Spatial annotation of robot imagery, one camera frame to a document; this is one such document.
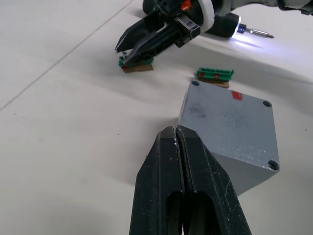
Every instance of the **wooden block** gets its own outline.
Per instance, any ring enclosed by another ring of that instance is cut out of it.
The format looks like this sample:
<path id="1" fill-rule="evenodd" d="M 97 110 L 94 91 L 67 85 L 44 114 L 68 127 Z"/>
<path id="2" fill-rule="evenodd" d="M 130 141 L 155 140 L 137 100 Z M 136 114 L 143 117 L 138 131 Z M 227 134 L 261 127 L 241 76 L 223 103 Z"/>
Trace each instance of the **wooden block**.
<path id="1" fill-rule="evenodd" d="M 133 67 L 123 67 L 122 68 L 125 73 L 128 72 L 144 72 L 153 70 L 152 65 L 137 65 Z"/>
<path id="2" fill-rule="evenodd" d="M 210 84 L 218 86 L 218 87 L 229 88 L 228 82 L 216 82 L 216 81 L 209 81 L 207 79 L 199 79 L 199 81 L 210 83 Z"/>

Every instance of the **led light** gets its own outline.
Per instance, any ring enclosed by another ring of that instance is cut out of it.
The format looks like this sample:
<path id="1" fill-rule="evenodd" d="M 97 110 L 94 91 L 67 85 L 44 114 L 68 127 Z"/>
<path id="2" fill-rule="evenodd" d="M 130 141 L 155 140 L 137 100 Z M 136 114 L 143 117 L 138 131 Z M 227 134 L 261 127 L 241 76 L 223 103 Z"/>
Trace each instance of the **led light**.
<path id="1" fill-rule="evenodd" d="M 235 36 L 235 34 L 237 33 L 238 28 L 239 28 L 239 25 L 240 25 L 240 22 L 241 22 L 241 17 L 239 16 L 239 19 L 238 19 L 238 23 L 237 23 L 236 29 L 235 29 L 235 31 L 234 31 L 234 33 L 233 33 L 233 35 L 232 35 L 231 37 L 234 37 L 234 36 Z"/>

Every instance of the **orange component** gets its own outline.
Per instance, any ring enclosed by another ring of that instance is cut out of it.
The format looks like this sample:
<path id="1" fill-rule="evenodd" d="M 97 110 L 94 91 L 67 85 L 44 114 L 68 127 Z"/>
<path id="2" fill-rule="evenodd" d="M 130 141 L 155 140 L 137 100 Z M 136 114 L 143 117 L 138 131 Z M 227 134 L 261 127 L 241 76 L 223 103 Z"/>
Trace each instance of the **orange component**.
<path id="1" fill-rule="evenodd" d="M 181 6 L 180 8 L 183 10 L 183 11 L 189 11 L 190 8 L 192 8 L 192 4 L 191 4 L 191 0 L 185 0 L 181 3 Z"/>

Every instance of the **robotic arm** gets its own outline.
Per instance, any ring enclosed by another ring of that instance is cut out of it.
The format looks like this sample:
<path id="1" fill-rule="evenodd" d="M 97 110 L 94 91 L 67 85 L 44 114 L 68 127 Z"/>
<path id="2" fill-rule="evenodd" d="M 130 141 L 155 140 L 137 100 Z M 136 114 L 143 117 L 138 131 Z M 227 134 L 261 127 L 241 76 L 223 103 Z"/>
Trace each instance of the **robotic arm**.
<path id="1" fill-rule="evenodd" d="M 232 10 L 251 3 L 313 15 L 313 0 L 144 0 L 147 16 L 124 32 L 115 51 L 124 52 L 126 66 L 140 63 L 172 44 L 181 47 L 202 32 L 218 29 L 221 19 L 232 18 Z"/>

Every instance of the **green connector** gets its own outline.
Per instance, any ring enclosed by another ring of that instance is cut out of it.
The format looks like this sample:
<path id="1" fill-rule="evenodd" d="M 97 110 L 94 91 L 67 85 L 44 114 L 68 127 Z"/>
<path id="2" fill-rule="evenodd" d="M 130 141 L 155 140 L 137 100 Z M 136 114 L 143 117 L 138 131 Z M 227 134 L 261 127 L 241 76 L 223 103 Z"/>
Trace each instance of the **green connector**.
<path id="1" fill-rule="evenodd" d="M 125 66 L 124 63 L 123 63 L 123 61 L 124 61 L 123 56 L 120 56 L 120 57 L 119 57 L 119 61 L 118 61 L 118 65 L 119 65 L 121 68 L 122 68 L 123 66 Z M 154 61 L 154 58 L 151 58 L 151 59 L 148 59 L 148 60 L 144 60 L 144 61 L 142 61 L 142 62 L 140 62 L 140 63 L 138 63 L 138 64 L 127 65 L 127 67 L 134 67 L 134 66 L 137 66 L 137 65 L 150 65 L 150 64 L 152 64 L 153 61 Z"/>
<path id="2" fill-rule="evenodd" d="M 211 68 L 199 68 L 197 71 L 198 79 L 208 79 L 217 82 L 229 82 L 234 70 L 216 70 Z"/>

